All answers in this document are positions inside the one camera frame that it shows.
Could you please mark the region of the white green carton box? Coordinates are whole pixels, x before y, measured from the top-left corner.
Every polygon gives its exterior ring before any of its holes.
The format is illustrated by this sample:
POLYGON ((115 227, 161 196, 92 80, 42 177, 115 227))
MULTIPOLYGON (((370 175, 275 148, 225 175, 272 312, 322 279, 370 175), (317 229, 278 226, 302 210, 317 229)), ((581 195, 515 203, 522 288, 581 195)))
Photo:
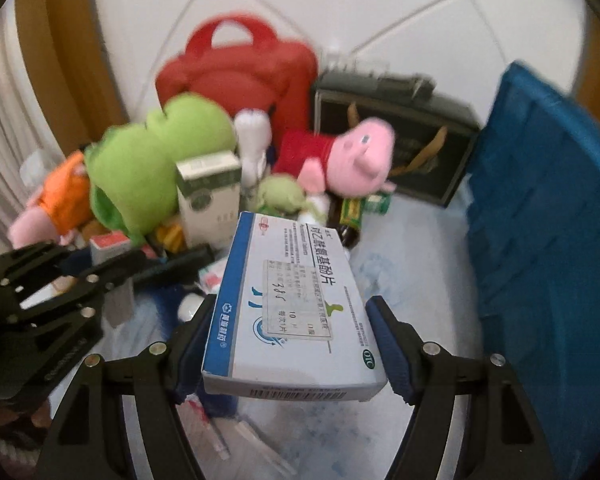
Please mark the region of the white green carton box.
POLYGON ((178 209, 188 247, 230 244, 239 216, 242 164, 231 151, 176 164, 178 209))

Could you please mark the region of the blue white medicine box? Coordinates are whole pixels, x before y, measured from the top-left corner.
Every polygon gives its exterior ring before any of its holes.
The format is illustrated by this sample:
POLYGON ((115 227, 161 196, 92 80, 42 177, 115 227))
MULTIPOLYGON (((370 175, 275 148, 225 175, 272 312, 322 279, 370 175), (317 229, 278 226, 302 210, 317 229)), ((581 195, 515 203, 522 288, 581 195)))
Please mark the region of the blue white medicine box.
POLYGON ((334 229, 239 217, 201 365, 208 393, 362 401, 387 376, 334 229))

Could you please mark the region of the small green frog plush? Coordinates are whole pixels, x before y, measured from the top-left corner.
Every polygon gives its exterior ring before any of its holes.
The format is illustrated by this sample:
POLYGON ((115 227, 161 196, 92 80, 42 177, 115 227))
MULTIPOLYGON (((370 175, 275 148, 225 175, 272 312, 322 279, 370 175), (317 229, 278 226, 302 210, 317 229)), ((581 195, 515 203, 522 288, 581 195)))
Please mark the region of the small green frog plush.
POLYGON ((290 174, 270 174, 263 178, 251 197, 248 210, 287 219, 308 214, 319 224, 325 224, 327 220, 327 214, 320 211, 290 174))

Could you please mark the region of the large pink pig plush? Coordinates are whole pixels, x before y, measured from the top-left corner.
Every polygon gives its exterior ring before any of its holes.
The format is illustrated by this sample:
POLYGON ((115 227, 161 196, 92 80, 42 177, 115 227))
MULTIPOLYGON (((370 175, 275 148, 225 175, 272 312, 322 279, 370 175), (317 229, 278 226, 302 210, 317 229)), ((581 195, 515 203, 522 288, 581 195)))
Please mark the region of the large pink pig plush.
POLYGON ((77 150, 48 174, 9 227, 12 248, 66 240, 94 218, 90 194, 84 153, 77 150))

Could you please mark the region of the large green plush toy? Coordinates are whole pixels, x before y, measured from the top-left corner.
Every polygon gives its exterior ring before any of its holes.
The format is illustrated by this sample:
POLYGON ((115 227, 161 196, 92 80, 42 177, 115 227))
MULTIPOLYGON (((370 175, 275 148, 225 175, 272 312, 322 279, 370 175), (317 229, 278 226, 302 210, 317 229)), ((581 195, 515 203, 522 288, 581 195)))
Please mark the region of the large green plush toy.
POLYGON ((232 118, 222 106, 196 93, 174 96, 143 122, 108 128, 85 150, 91 210, 106 228, 144 244, 178 211, 176 164, 232 152, 236 145, 232 118))

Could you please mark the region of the white curtain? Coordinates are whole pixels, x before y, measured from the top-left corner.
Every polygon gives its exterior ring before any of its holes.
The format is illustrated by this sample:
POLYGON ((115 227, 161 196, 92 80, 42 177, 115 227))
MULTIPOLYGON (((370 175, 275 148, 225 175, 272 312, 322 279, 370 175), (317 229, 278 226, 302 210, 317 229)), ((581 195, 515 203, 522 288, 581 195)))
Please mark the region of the white curtain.
POLYGON ((20 167, 37 151, 62 159, 24 66, 16 2, 6 0, 0 9, 0 254, 9 251, 8 227, 33 193, 20 167))

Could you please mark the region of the blue plastic storage crate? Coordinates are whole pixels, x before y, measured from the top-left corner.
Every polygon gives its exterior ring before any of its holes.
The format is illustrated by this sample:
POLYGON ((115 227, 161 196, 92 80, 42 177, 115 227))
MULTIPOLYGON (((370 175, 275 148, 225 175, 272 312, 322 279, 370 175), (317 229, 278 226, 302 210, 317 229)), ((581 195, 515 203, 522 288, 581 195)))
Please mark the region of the blue plastic storage crate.
POLYGON ((510 64, 468 171, 484 346, 516 370, 558 477, 577 479, 600 452, 600 124, 510 64))

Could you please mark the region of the white plush toy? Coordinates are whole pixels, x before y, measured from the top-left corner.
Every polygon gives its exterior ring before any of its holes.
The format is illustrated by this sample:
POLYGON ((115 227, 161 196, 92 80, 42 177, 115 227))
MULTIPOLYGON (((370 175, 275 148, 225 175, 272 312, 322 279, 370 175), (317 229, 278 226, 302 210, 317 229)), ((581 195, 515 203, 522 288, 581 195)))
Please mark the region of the white plush toy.
POLYGON ((251 190, 266 173, 266 153, 272 144, 272 128, 268 113, 244 108, 234 117, 238 155, 242 164, 242 189, 251 190))

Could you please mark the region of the brown glass medicine bottle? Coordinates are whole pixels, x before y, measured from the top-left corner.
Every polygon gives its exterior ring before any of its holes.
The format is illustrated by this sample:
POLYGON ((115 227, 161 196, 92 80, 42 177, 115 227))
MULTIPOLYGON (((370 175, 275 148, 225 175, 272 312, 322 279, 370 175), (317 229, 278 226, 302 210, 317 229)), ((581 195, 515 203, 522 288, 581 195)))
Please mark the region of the brown glass medicine bottle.
POLYGON ((360 241, 365 200, 330 196, 326 226, 337 231, 342 246, 352 249, 360 241))

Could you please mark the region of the red handbag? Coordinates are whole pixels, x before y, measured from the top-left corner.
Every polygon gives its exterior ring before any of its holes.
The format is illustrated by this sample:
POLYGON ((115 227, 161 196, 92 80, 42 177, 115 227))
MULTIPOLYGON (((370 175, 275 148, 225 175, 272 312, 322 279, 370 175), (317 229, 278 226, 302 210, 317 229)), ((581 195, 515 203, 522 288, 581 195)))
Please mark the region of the red handbag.
POLYGON ((155 87, 161 104, 193 92, 230 116, 244 108, 263 110, 279 146, 286 131, 309 128, 317 73, 317 57, 305 42, 279 38, 257 15, 230 13, 195 29, 184 51, 159 70, 155 87))

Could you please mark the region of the red dress pig plush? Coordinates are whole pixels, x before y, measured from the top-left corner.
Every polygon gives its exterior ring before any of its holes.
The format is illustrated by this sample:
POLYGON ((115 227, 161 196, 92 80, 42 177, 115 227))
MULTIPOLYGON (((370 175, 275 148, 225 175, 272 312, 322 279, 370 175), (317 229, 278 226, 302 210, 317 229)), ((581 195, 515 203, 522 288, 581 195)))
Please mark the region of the red dress pig plush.
POLYGON ((395 143, 393 128, 378 118, 339 136, 288 131, 272 171, 294 177, 309 194, 364 198, 391 193, 396 189, 389 181, 395 143))

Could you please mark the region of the black framed box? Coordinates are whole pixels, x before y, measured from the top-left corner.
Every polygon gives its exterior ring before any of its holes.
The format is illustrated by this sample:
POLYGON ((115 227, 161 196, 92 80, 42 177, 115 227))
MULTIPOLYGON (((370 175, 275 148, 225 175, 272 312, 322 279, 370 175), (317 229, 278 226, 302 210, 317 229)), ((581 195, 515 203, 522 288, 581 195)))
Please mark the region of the black framed box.
POLYGON ((428 76, 328 70, 311 88, 313 130, 340 134, 376 117, 396 133, 389 180, 404 195, 448 206, 480 133, 472 108, 436 91, 428 76))

